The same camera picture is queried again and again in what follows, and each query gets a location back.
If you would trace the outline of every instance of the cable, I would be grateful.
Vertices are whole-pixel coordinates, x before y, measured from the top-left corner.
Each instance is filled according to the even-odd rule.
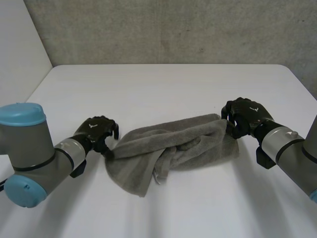
[[[2,182],[0,182],[0,192],[4,190],[4,183],[5,183],[6,179],[3,180]]]

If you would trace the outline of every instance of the white table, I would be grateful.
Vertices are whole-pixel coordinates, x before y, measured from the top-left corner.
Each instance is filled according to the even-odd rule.
[[[280,65],[64,65],[30,97],[43,106],[54,144],[88,117],[115,119],[121,136],[161,122],[220,113],[226,101],[247,97],[305,137],[317,102]],[[114,146],[112,140],[108,145]],[[317,204],[275,166],[255,158],[257,141],[239,140],[241,156],[218,166],[171,172],[153,180],[145,198],[107,175],[96,153],[85,173],[66,179],[33,209],[0,193],[2,238],[304,238],[317,235]],[[0,179],[13,173],[0,158]]]

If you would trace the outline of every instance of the gray wall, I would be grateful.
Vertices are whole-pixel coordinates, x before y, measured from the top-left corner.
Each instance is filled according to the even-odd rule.
[[[317,97],[317,0],[24,1],[54,66],[276,63]]]

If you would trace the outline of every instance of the towel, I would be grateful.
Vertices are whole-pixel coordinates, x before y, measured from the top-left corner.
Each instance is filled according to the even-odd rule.
[[[238,156],[238,143],[225,133],[227,120],[209,114],[139,128],[127,133],[106,157],[111,179],[144,197],[152,174],[158,183],[169,170],[192,170]]]

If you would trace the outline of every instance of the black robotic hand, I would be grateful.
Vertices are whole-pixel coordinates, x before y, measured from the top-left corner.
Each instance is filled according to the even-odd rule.
[[[265,121],[274,121],[260,104],[247,98],[228,101],[221,110],[221,118],[228,119],[227,133],[234,139],[245,135],[254,137],[255,129]]]
[[[114,120],[105,116],[93,117],[85,120],[74,133],[74,137],[82,137],[85,139],[85,147],[90,148],[103,155],[110,153],[105,143],[108,136],[114,134],[114,139],[119,139],[119,126]]]

